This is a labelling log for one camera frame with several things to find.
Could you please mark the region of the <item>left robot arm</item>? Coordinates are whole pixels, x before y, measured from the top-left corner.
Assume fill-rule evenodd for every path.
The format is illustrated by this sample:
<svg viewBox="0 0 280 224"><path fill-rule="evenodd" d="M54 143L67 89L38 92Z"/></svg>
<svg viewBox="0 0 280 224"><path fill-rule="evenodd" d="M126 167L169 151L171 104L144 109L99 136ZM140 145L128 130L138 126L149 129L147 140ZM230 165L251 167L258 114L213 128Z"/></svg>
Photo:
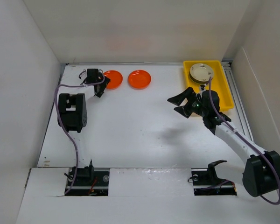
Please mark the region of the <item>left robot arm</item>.
<svg viewBox="0 0 280 224"><path fill-rule="evenodd" d="M84 93L59 93L59 89L61 87L75 89L93 86L94 95L96 97L101 97L110 82L110 79L103 75L103 71L101 69L85 69L78 75L78 78L82 80L81 84L59 84L56 87L54 93L54 105L57 114L57 123L72 142L75 150L76 165L73 167L73 173L67 175L68 179L72 182L74 182L75 178L77 177L79 149L77 143L69 134L69 132L80 133L87 125L88 117L86 109L86 96Z"/></svg>

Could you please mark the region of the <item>orange plate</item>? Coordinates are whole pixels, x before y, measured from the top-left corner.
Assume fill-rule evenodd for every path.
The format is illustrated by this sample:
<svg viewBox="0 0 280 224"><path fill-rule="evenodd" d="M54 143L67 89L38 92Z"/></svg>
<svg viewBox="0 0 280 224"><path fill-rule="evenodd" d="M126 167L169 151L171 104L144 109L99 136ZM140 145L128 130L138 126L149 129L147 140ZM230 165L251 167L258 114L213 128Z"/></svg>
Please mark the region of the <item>orange plate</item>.
<svg viewBox="0 0 280 224"><path fill-rule="evenodd" d="M119 71L108 70L103 73L105 77L110 79L110 82L107 85L107 89L112 90L119 87L123 82L123 76Z"/></svg>
<svg viewBox="0 0 280 224"><path fill-rule="evenodd" d="M132 88L140 90L147 88L150 85L152 78L145 70L135 70L129 74L127 80Z"/></svg>

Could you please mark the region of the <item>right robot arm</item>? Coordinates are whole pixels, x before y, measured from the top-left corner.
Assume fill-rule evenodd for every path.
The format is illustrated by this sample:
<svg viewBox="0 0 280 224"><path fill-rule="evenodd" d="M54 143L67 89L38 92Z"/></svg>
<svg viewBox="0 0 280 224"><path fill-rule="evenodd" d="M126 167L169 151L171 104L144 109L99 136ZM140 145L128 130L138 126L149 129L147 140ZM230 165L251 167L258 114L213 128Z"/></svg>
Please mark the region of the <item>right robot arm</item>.
<svg viewBox="0 0 280 224"><path fill-rule="evenodd" d="M186 118L193 113L201 116L205 127L237 154L245 165L240 181L249 195L263 197L276 190L279 199L275 204L280 204L280 155L256 145L233 127L231 119L220 112L220 99L215 91L198 94L189 87L167 101Z"/></svg>

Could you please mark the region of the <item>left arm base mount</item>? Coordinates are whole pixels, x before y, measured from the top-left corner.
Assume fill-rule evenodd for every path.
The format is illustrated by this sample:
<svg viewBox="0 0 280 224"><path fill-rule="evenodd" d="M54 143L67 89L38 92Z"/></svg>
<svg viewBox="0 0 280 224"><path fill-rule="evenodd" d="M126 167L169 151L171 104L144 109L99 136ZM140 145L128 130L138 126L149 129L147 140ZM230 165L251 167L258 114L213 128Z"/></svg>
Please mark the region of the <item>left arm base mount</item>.
<svg viewBox="0 0 280 224"><path fill-rule="evenodd" d="M65 196L108 196L110 170L78 168L72 188Z"/></svg>

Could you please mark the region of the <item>cream patterned plate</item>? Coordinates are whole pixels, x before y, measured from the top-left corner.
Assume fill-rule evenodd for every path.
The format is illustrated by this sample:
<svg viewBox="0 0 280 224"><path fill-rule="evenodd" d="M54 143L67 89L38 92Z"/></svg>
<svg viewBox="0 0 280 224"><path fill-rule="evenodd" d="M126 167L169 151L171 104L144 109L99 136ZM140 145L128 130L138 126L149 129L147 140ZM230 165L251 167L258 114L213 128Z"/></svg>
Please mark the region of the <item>cream patterned plate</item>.
<svg viewBox="0 0 280 224"><path fill-rule="evenodd" d="M201 82L206 82L214 76L213 69L204 63L196 63L192 65L189 73L193 79Z"/></svg>

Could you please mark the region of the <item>yellow patterned plate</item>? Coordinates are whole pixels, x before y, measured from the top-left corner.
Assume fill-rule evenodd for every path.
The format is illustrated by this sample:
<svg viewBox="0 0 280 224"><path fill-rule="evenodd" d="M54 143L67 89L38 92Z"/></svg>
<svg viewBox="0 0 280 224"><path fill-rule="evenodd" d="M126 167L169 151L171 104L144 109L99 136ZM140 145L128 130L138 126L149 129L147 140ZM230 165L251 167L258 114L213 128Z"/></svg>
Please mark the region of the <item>yellow patterned plate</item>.
<svg viewBox="0 0 280 224"><path fill-rule="evenodd" d="M189 78L190 78L190 80L191 80L192 82L194 82L194 83L196 83L196 84L202 85L202 84L208 84L208 83L209 83L209 79L206 80L206 81L199 81L198 79L195 79L195 78L192 77L192 76L190 76Z"/></svg>

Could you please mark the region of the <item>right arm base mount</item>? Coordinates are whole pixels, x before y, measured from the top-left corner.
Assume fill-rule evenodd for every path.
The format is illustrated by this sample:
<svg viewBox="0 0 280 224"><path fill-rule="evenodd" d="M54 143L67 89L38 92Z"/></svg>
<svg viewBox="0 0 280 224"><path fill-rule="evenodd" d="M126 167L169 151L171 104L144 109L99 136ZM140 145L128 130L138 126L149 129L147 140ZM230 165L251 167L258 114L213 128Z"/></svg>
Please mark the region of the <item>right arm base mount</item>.
<svg viewBox="0 0 280 224"><path fill-rule="evenodd" d="M193 184L195 196L236 196L235 184L226 179L218 178L207 168L191 169L189 183Z"/></svg>

